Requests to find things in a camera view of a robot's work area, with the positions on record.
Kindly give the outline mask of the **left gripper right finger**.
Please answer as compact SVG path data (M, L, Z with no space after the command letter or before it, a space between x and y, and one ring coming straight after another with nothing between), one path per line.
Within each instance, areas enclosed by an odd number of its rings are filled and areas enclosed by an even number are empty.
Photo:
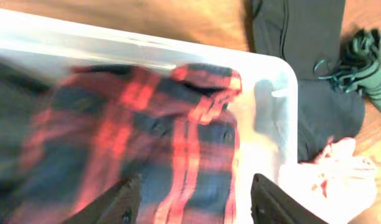
M251 199L254 224L327 224L262 174L254 175Z

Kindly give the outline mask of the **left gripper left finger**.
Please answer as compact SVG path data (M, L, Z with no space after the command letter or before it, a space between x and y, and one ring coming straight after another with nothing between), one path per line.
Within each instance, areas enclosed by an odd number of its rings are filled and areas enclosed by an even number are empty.
M139 205L140 176L120 180L63 224L135 224Z

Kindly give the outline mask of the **clear plastic storage bin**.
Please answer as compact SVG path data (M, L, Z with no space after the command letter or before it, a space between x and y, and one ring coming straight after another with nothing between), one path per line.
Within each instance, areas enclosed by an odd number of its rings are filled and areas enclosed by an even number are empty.
M234 223L254 222L251 186L255 174L277 184L280 166L296 163L297 83L291 67L279 58L6 9L0 9L0 58L51 84L32 114L22 145L19 167L23 172L21 160L35 115L75 68L94 65L133 65L168 76L179 66L202 63L239 73L242 91L227 105L239 137Z

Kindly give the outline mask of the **red plaid flannel shirt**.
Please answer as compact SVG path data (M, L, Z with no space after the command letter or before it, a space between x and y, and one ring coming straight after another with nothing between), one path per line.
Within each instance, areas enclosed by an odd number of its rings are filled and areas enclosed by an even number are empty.
M168 76L133 65L77 67L33 120L4 223L63 223L140 176L136 223L234 223L239 137L227 109L237 71L191 63Z

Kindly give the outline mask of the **green garment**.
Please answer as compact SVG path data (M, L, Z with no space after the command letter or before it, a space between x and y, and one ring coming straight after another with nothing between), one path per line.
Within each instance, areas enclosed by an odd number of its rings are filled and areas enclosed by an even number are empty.
M381 33L358 30L342 45L340 59L320 80L344 93L358 92L381 112Z

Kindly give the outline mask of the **black cloth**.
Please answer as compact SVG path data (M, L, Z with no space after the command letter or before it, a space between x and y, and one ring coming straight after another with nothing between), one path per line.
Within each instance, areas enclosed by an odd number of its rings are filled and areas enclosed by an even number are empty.
M0 223L20 203L12 194L27 177L19 167L22 145L49 89L51 84L32 71L0 58Z

